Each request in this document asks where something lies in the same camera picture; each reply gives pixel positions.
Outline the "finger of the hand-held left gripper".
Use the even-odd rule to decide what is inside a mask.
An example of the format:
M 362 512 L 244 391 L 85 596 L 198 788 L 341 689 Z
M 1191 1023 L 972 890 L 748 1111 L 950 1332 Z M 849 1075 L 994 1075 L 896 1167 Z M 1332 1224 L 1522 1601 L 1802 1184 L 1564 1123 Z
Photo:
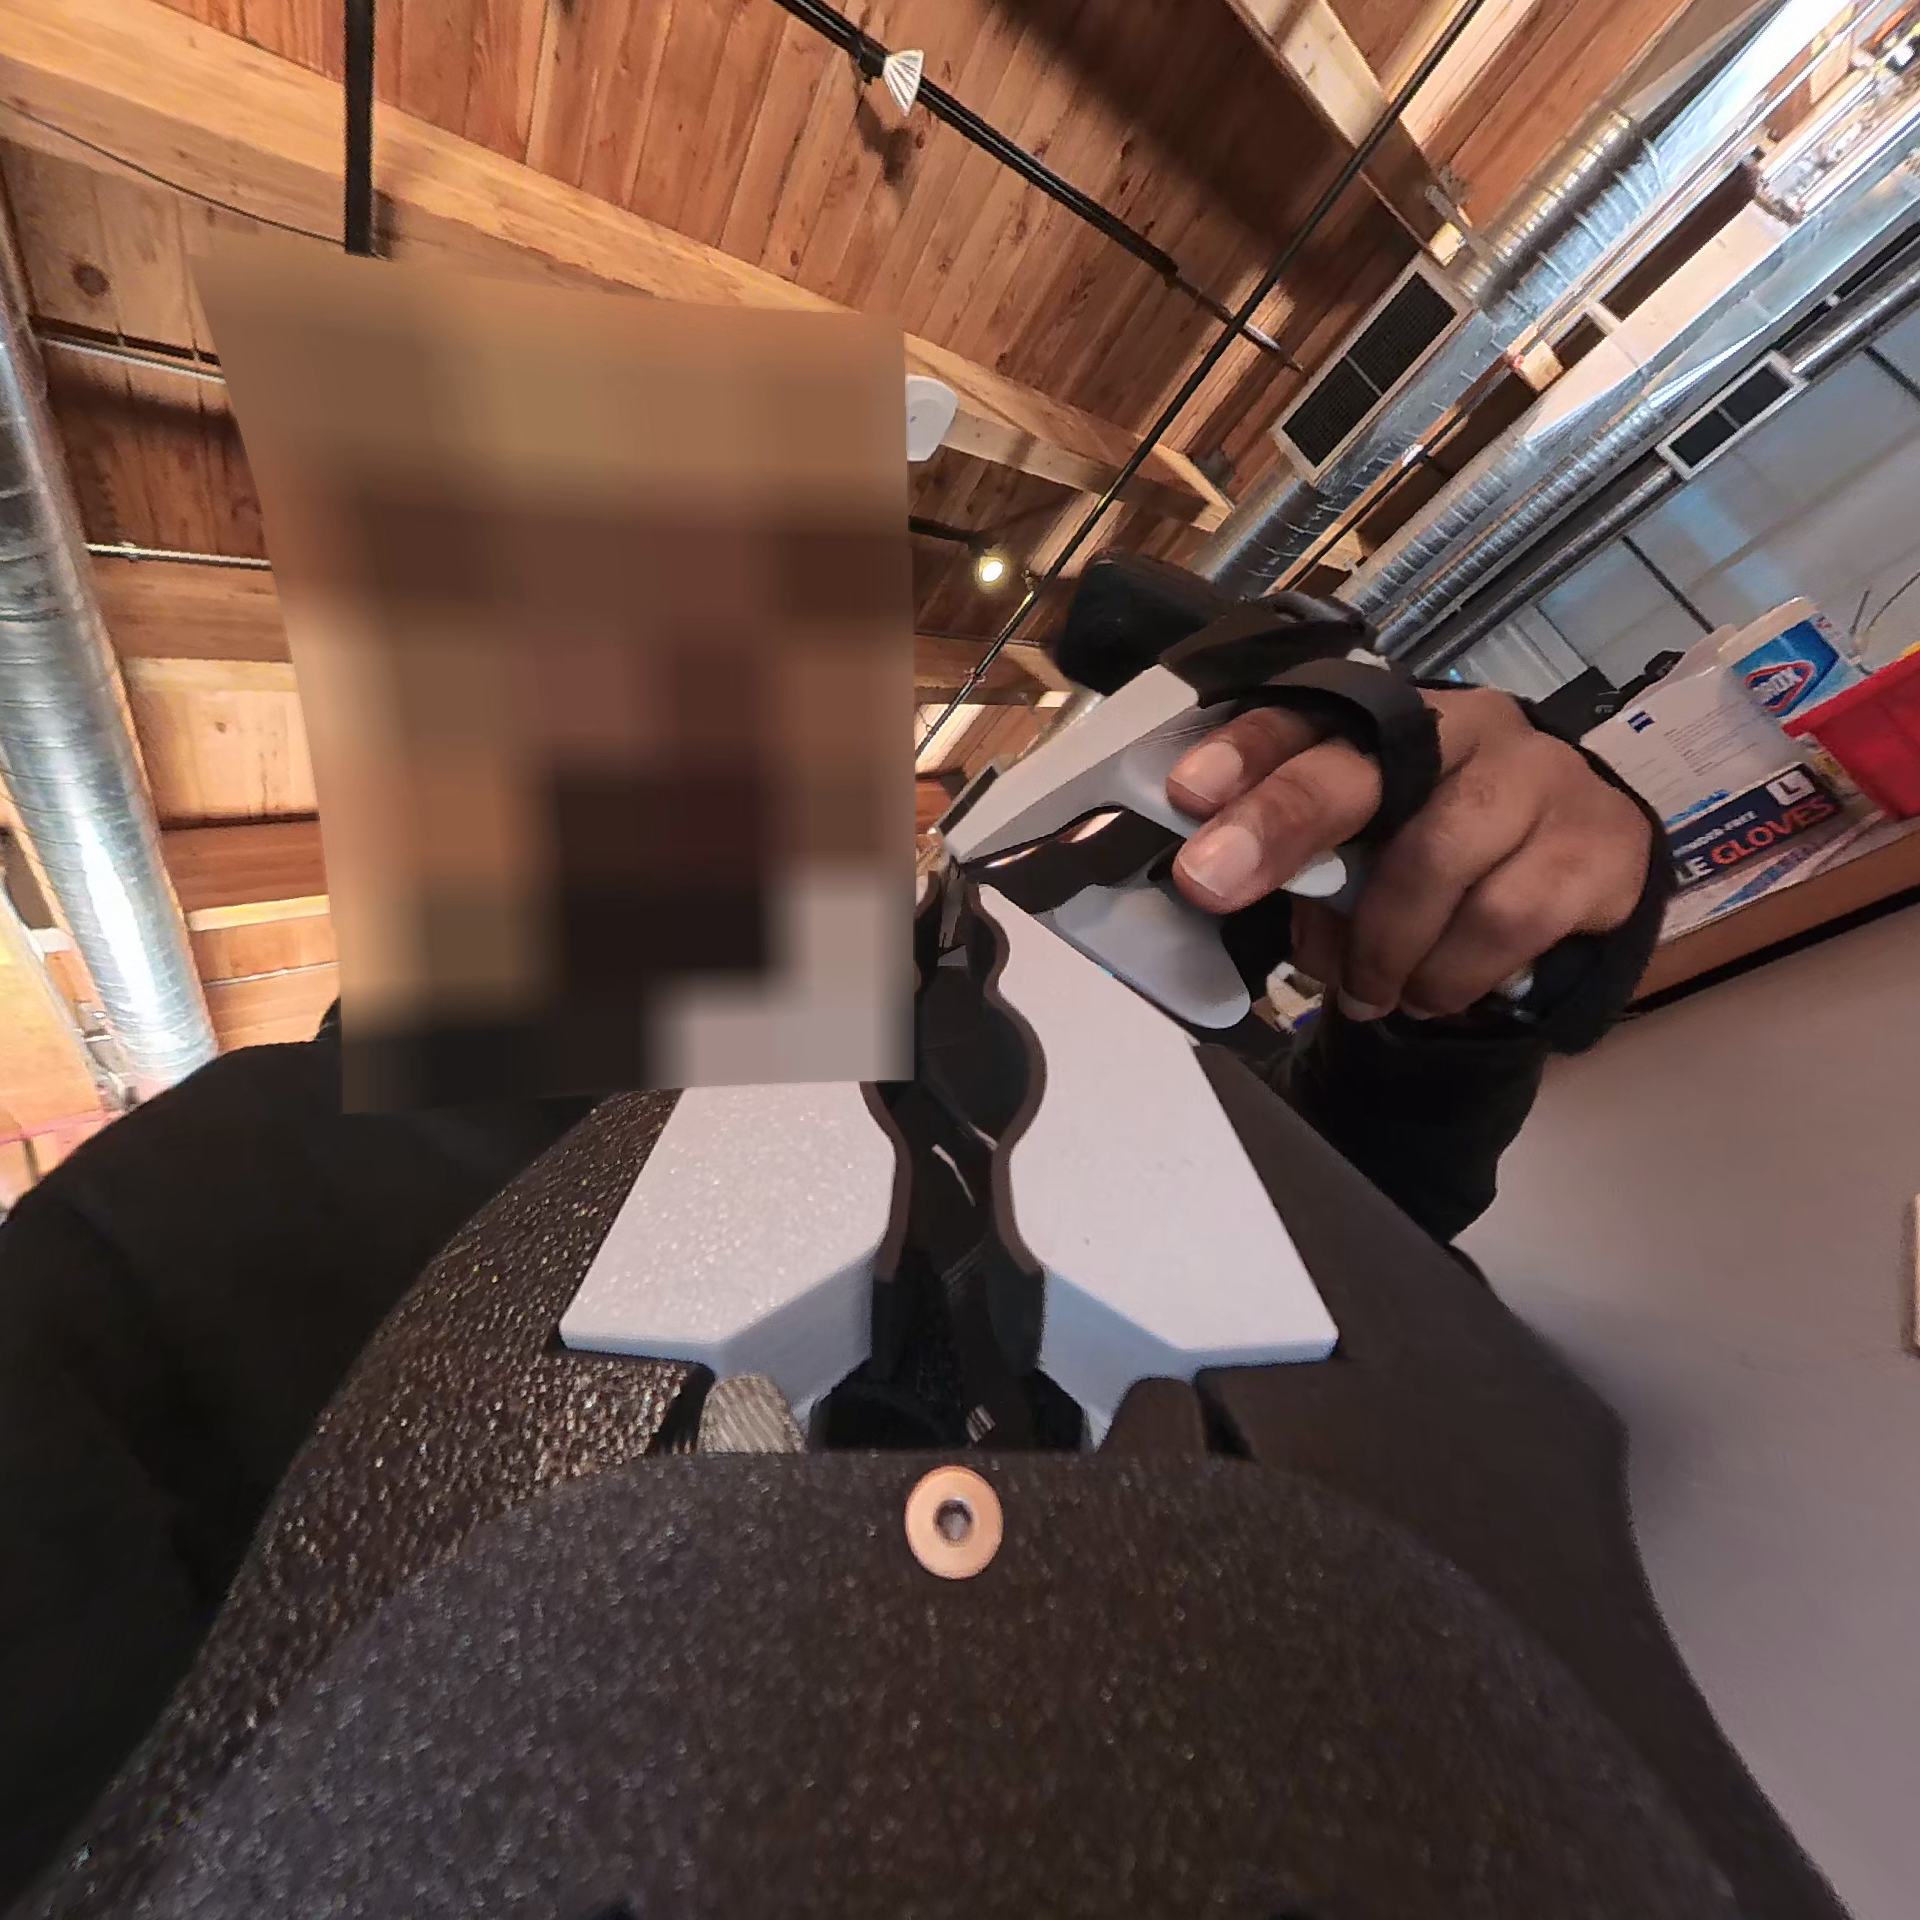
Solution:
M 1185 840 L 1198 822 L 1168 800 L 1168 775 L 1248 696 L 1248 689 L 1204 696 L 1165 665 L 1146 667 L 984 784 L 944 826 L 946 862 L 954 868 L 994 862 L 1116 810 Z
M 1008 855 L 992 890 L 1175 1024 L 1226 1034 L 1253 1012 L 1217 924 L 1145 872 L 1100 880 L 1080 860 Z

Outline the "white ceiling vent grille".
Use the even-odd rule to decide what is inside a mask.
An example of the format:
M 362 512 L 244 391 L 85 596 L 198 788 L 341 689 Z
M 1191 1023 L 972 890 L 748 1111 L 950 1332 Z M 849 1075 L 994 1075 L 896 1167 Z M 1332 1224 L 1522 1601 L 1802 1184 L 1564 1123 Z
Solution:
M 1454 279 L 1426 257 L 1408 264 L 1308 377 L 1270 438 L 1303 480 L 1317 480 L 1468 319 Z

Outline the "red plastic crate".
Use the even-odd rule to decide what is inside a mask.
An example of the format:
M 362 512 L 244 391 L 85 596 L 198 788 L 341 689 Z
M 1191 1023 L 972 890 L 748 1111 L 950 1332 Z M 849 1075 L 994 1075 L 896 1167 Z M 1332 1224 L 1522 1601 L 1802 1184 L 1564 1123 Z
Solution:
M 1856 689 L 1788 720 L 1782 732 L 1813 742 L 1873 810 L 1893 822 L 1917 817 L 1917 651 Z

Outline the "silver ventilation duct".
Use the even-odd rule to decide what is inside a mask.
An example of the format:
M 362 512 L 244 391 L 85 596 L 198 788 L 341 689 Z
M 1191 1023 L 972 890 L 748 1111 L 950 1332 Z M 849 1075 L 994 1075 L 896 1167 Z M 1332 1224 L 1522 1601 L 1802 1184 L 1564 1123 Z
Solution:
M 2 338 L 2 770 L 134 1100 L 216 1056 L 79 510 L 16 314 Z
M 1402 651 L 1666 442 L 1916 222 L 1916 4 L 1701 4 L 1469 228 L 1456 319 L 1327 458 L 1290 435 L 1191 564 L 1236 596 L 1297 585 L 1468 435 L 1524 408 L 1336 590 Z

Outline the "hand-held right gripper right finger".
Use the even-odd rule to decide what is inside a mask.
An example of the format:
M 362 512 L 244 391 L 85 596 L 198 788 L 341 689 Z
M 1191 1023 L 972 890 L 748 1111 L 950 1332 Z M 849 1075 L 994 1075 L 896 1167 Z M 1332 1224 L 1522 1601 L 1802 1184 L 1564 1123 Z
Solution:
M 988 1003 L 1037 1055 L 994 1176 L 1042 1273 L 1037 1368 L 1109 1430 L 1133 1386 L 1327 1361 L 1336 1323 L 1196 1042 L 994 887 Z

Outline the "white cardboard box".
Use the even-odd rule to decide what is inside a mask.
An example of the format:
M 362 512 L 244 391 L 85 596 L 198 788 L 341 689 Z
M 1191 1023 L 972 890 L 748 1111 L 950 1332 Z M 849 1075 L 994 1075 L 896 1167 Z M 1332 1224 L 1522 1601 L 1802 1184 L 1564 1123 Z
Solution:
M 1674 671 L 1580 746 L 1624 780 L 1668 831 L 1799 762 L 1788 735 L 1720 660 Z

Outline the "person's left hand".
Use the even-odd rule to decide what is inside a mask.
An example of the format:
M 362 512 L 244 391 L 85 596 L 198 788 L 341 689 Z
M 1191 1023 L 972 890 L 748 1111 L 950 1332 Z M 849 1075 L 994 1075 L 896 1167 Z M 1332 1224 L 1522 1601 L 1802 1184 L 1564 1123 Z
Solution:
M 1293 908 L 1297 967 L 1353 1023 L 1469 1010 L 1565 937 L 1620 928 L 1653 868 L 1639 806 L 1514 699 L 1445 689 L 1423 705 L 1439 750 L 1428 800 L 1374 854 L 1348 914 Z M 1256 708 L 1181 758 L 1165 791 L 1196 822 L 1170 876 L 1223 918 L 1354 842 L 1382 783 L 1318 722 Z

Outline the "disinfectant wipes canister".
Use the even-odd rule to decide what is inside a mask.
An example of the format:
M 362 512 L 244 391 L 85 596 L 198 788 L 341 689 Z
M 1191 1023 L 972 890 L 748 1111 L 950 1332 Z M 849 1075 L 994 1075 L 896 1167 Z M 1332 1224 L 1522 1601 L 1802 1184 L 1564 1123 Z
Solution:
M 1850 642 L 1806 596 L 1772 608 L 1726 639 L 1719 663 L 1781 730 L 1868 679 Z

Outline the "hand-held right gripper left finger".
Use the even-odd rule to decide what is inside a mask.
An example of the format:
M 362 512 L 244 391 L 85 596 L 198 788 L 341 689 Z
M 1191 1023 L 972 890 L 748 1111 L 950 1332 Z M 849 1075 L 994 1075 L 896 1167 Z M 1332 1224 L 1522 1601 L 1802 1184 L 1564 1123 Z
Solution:
M 901 1145 L 858 1084 L 678 1096 L 559 1318 L 574 1353 L 762 1377 L 807 1420 L 872 1352 Z

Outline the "blue white glove box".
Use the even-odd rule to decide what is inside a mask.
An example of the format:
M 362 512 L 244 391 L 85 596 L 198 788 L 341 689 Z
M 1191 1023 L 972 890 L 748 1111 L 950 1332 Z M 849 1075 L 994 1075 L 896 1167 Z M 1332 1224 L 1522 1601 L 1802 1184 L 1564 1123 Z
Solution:
M 1750 880 L 1802 848 L 1881 824 L 1881 810 L 1824 760 L 1790 760 L 1744 784 L 1708 784 L 1692 800 L 1653 803 L 1678 898 Z

